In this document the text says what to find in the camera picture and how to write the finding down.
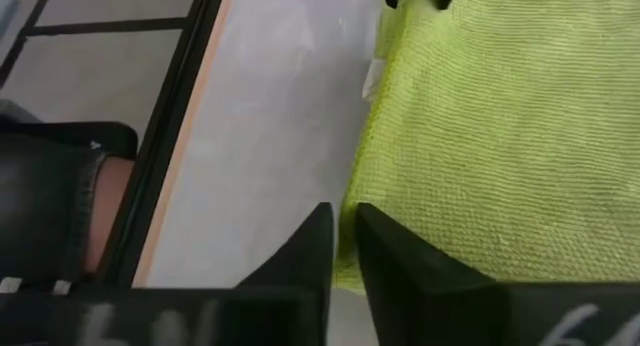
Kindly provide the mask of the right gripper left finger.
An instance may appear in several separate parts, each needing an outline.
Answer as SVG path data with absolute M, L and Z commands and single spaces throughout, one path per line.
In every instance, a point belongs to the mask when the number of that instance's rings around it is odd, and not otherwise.
M 2 295 L 0 346 L 324 346 L 333 246 L 322 202 L 233 288 Z

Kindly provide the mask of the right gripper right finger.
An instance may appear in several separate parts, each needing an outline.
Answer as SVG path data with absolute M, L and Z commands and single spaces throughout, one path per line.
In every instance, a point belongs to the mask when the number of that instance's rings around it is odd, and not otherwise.
M 640 346 L 640 282 L 502 282 L 371 204 L 359 266 L 380 346 Z

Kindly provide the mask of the black metal table frame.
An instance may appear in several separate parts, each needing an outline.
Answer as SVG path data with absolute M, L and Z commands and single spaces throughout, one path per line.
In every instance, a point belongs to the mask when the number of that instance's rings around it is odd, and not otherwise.
M 136 132 L 133 171 L 98 271 L 73 284 L 128 288 L 223 0 L 118 0 L 156 3 L 160 14 L 44 25 L 49 1 L 35 0 L 0 60 L 0 99 L 46 123 L 120 122 Z

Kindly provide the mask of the lime green microfiber towel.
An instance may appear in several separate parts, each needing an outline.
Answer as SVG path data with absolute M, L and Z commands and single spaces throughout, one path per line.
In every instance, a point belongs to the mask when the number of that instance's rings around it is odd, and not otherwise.
M 640 0 L 400 0 L 340 216 L 357 206 L 506 281 L 640 281 Z

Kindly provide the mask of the person's leg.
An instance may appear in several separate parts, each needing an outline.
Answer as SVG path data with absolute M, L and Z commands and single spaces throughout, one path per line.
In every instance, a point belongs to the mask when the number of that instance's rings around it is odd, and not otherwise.
M 0 99 L 0 294 L 97 273 L 137 149 L 123 123 L 46 123 Z

